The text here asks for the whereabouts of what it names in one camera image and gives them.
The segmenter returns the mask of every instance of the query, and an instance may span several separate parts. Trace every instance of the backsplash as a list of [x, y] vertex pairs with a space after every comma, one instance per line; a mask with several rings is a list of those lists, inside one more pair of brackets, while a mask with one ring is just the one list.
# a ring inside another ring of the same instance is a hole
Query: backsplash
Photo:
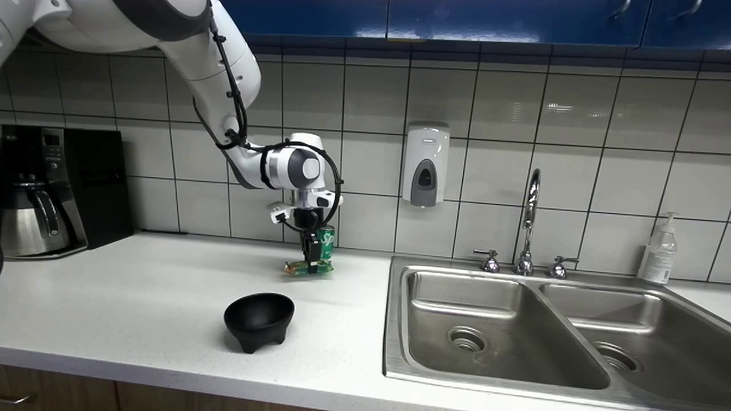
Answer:
[[[731, 57], [438, 44], [254, 44], [251, 140], [324, 136], [344, 178], [341, 246], [469, 259], [518, 245], [541, 168], [535, 261], [632, 275], [661, 215], [679, 215], [673, 279], [731, 283]], [[0, 74], [3, 123], [118, 127], [139, 229], [293, 241], [280, 191], [236, 186], [158, 52], [22, 49]], [[447, 200], [400, 200], [412, 120], [452, 131]]]

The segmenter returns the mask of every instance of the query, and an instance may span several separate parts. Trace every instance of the cabinet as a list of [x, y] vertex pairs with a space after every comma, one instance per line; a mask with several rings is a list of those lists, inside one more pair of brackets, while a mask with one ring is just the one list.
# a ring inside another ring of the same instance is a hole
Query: cabinet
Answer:
[[0, 401], [0, 411], [116, 411], [116, 390], [112, 381], [0, 367], [0, 397], [18, 400], [22, 396], [35, 396], [35, 400], [22, 407]]
[[650, 0], [391, 0], [388, 39], [628, 49], [642, 41], [648, 4]]
[[293, 407], [116, 384], [118, 411], [298, 411]]
[[244, 35], [385, 39], [388, 0], [224, 0]]
[[656, 0], [642, 46], [731, 51], [731, 3]]
[[[12, 400], [33, 396], [22, 407]], [[299, 411], [138, 384], [114, 384], [71, 374], [0, 367], [0, 411]]]

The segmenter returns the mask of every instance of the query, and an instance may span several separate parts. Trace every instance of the sink drain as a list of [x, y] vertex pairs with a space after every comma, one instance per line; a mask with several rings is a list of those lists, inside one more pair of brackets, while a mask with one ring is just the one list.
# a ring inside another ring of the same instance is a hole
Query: sink drain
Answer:
[[484, 335], [479, 334], [479, 329], [472, 329], [472, 326], [454, 326], [447, 337], [457, 349], [464, 349], [464, 352], [486, 349]]
[[602, 362], [618, 369], [618, 372], [638, 372], [639, 361], [634, 361], [628, 352], [623, 352], [618, 345], [597, 340], [597, 352], [600, 353]]

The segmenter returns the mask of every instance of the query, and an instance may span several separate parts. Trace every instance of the kitchen counter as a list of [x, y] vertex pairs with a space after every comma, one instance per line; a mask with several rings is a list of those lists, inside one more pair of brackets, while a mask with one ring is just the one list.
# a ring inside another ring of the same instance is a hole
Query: kitchen counter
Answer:
[[[332, 276], [291, 279], [280, 264], [298, 259], [279, 245], [135, 235], [63, 261], [6, 262], [0, 362], [311, 409], [546, 407], [385, 378], [391, 259], [341, 251]], [[671, 291], [731, 320], [731, 287]], [[251, 292], [284, 292], [298, 309], [284, 345], [247, 357], [221, 316]]]

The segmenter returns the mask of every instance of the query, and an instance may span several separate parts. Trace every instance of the faucet handle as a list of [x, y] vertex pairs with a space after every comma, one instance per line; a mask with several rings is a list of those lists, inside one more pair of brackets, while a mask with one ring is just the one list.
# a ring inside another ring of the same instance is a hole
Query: faucet handle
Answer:
[[479, 262], [479, 269], [481, 272], [501, 272], [501, 262], [499, 262], [499, 251], [495, 249], [476, 249], [472, 251], [476, 255], [484, 255], [481, 262]]
[[550, 264], [549, 276], [567, 279], [567, 272], [569, 272], [569, 269], [564, 267], [564, 262], [575, 264], [577, 259], [564, 259], [564, 255], [553, 259], [553, 264]]

